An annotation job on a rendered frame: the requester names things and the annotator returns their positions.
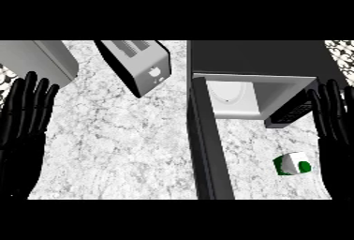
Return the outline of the dark grey microwave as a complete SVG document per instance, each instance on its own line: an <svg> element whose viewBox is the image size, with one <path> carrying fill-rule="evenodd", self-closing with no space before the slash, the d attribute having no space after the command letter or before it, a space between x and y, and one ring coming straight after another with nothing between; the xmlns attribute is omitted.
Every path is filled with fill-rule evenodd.
<svg viewBox="0 0 354 240"><path fill-rule="evenodd" d="M348 83L322 40L190 40L187 73L206 80L214 116L288 127L311 112L310 89Z"/></svg>

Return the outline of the grey box appliance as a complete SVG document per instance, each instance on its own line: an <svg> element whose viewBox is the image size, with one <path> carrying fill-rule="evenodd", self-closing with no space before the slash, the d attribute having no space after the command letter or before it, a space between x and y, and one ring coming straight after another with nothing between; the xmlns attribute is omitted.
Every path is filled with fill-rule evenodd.
<svg viewBox="0 0 354 240"><path fill-rule="evenodd" d="M78 76L78 61L60 40L0 40L0 63L19 77L34 71L59 87Z"/></svg>

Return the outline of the green and white milk carton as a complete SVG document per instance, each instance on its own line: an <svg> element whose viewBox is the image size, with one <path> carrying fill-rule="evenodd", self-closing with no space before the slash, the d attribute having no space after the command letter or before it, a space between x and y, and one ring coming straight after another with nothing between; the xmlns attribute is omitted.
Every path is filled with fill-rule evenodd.
<svg viewBox="0 0 354 240"><path fill-rule="evenodd" d="M304 152L294 152L274 159L276 173L279 175L296 175L311 171L311 164Z"/></svg>

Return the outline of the silver toaster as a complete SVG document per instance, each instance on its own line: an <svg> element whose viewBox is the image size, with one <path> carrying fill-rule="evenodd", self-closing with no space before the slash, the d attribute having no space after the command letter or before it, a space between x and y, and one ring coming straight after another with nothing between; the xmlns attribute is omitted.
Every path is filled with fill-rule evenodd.
<svg viewBox="0 0 354 240"><path fill-rule="evenodd" d="M158 40L96 40L102 58L140 98L170 77L170 51Z"/></svg>

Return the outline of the dark grey microwave door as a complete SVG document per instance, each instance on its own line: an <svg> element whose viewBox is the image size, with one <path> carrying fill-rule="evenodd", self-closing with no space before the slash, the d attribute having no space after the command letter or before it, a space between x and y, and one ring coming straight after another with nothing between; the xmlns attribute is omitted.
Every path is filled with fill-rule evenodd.
<svg viewBox="0 0 354 240"><path fill-rule="evenodd" d="M211 107L206 79L190 80L187 139L199 200L233 200L233 186Z"/></svg>

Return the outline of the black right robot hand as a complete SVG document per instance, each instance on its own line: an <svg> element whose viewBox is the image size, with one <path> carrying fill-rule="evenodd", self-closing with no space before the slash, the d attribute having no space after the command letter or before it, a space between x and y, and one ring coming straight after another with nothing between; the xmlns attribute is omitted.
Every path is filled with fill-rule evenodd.
<svg viewBox="0 0 354 240"><path fill-rule="evenodd" d="M320 175L335 201L354 202L354 87L330 79L308 90L319 133Z"/></svg>

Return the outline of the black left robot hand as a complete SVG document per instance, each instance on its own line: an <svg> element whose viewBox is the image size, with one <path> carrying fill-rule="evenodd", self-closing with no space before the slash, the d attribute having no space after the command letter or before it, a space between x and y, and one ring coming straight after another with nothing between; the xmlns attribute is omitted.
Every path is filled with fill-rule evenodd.
<svg viewBox="0 0 354 240"><path fill-rule="evenodd" d="M27 200L34 190L58 90L34 71L10 87L0 112L0 202Z"/></svg>

